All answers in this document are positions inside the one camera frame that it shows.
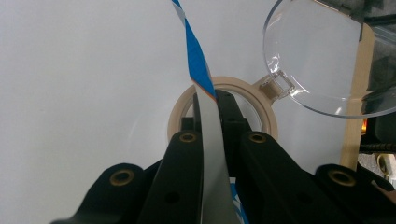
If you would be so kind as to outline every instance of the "clear plastic lid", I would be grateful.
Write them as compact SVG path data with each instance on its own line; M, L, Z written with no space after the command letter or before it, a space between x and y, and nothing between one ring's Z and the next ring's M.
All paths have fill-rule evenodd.
M264 26L268 72L295 102L321 114L362 118L393 112L396 81L375 84L374 74L381 72L373 61L375 38L365 29L361 33L360 23L318 2L279 0Z

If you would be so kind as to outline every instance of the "screw hole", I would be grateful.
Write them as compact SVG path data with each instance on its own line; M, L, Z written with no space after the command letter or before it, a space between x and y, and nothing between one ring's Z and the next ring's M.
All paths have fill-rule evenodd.
M194 142L196 139L197 138L196 138L195 134L192 134L192 133L183 133L180 136L180 141L185 142L185 143Z
M118 170L110 177L110 184L116 187L120 187L129 184L133 179L134 172L132 170Z
M297 199L305 204L311 204L313 202L312 197L304 192L300 192L297 194Z
M165 201L167 203L177 203L180 201L180 195L177 192L170 192L165 195Z
M249 139L250 139L250 141L255 142L255 143L263 143L266 140L264 136L262 136L261 134L258 134L258 133L251 134Z
M355 178L343 171L330 170L328 175L332 181L342 186L353 187L356 184Z

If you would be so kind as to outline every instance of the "orange light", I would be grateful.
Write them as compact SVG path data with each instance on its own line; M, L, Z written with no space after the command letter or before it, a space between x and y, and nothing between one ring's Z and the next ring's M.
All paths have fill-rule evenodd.
M363 125L361 125L361 134L365 134L367 131L367 119L363 120Z

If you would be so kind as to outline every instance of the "roll of masking tape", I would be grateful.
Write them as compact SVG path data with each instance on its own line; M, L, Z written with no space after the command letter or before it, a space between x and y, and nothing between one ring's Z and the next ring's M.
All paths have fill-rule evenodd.
M245 81L234 77L212 77L216 90L231 91L245 98L256 111L261 122L262 131L277 139L277 125L274 111L271 108L272 101L260 91L258 85L250 85ZM178 98L168 122L168 139L180 131L181 118L186 117L192 105L192 97L195 94L193 86L186 89Z

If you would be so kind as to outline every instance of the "beige tape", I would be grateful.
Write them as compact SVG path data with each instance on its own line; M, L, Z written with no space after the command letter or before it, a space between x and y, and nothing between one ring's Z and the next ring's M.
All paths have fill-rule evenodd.
M259 91L259 85L250 85L234 77L212 77L217 90L233 91L248 100L259 115L262 131L277 139L277 124L270 101L264 92ZM180 131L181 118L186 116L192 105L192 96L195 94L193 86L186 89L177 100L168 122L168 139Z

